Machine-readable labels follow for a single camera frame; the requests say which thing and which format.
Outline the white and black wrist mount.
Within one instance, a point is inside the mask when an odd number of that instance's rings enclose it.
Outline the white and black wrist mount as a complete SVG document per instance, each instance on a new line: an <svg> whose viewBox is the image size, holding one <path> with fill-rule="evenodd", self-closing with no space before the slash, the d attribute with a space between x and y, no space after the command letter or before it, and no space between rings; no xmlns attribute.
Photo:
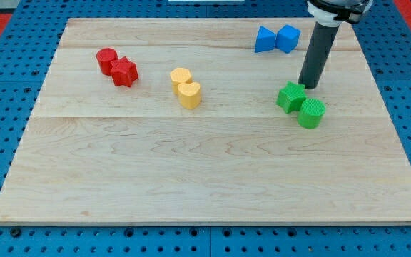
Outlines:
<svg viewBox="0 0 411 257"><path fill-rule="evenodd" d="M322 26L339 27L342 22L358 24L373 0L307 0L308 13Z"/></svg>

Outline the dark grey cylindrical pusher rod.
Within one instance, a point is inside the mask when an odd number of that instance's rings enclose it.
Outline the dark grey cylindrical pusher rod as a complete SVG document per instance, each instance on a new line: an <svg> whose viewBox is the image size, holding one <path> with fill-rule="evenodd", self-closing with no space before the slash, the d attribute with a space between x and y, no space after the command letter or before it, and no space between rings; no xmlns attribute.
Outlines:
<svg viewBox="0 0 411 257"><path fill-rule="evenodd" d="M315 23L308 50L298 78L305 89L315 89L338 32L338 26L328 27Z"/></svg>

